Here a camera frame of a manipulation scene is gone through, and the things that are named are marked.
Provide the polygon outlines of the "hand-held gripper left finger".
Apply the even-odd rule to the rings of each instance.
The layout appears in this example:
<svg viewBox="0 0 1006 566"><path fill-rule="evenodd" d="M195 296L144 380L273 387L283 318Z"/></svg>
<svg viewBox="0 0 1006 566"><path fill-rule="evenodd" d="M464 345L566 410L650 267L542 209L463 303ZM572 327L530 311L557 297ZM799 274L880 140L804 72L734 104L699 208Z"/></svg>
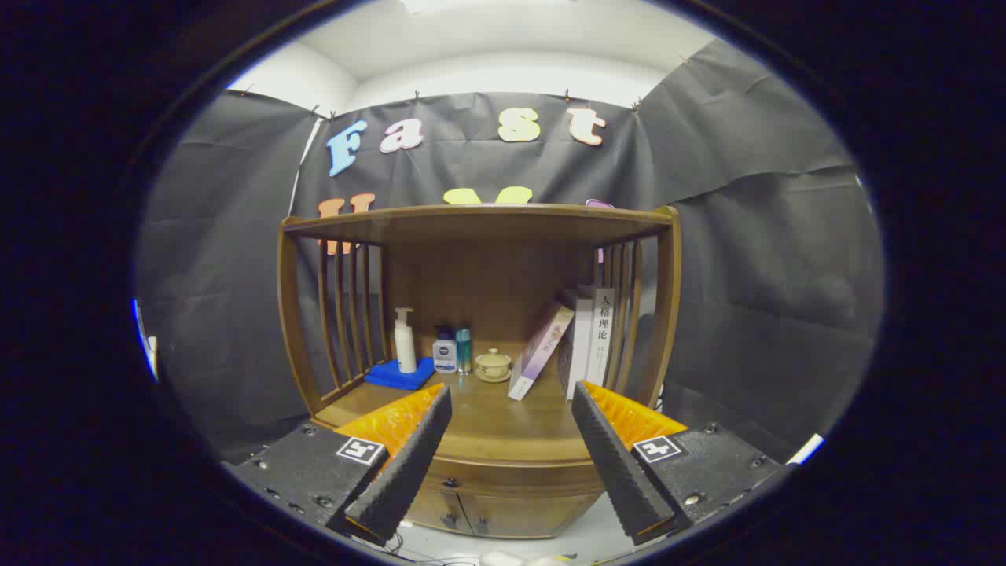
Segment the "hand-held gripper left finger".
<svg viewBox="0 0 1006 566"><path fill-rule="evenodd" d="M450 390L434 384L338 428L306 421L229 471L292 516L382 546L412 508L450 418Z"/></svg>

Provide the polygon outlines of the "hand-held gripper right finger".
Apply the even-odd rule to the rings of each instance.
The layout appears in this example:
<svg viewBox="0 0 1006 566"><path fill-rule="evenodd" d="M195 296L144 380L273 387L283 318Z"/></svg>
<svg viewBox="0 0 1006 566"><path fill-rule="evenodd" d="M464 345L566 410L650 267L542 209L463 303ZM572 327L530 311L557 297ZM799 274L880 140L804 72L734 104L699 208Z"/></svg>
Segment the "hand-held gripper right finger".
<svg viewBox="0 0 1006 566"><path fill-rule="evenodd" d="M725 426L690 428L590 382L576 384L571 414L637 545L724 513L784 468Z"/></svg>

